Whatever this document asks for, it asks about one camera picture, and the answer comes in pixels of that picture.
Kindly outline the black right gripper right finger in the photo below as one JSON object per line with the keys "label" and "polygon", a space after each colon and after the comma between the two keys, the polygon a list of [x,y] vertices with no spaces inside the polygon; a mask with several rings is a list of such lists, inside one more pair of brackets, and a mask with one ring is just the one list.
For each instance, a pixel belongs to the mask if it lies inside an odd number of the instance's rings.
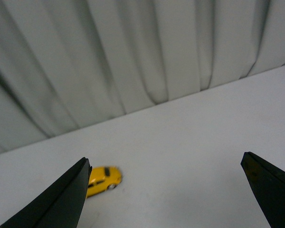
{"label": "black right gripper right finger", "polygon": [[270,227],[285,228],[285,171],[252,152],[240,164]]}

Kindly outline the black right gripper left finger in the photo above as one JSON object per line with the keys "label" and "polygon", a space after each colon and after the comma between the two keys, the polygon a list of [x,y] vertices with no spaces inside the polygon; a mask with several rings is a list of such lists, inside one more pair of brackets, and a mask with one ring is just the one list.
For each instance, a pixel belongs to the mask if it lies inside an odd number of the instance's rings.
{"label": "black right gripper left finger", "polygon": [[85,157],[75,163],[1,228],[76,228],[86,199],[92,167]]}

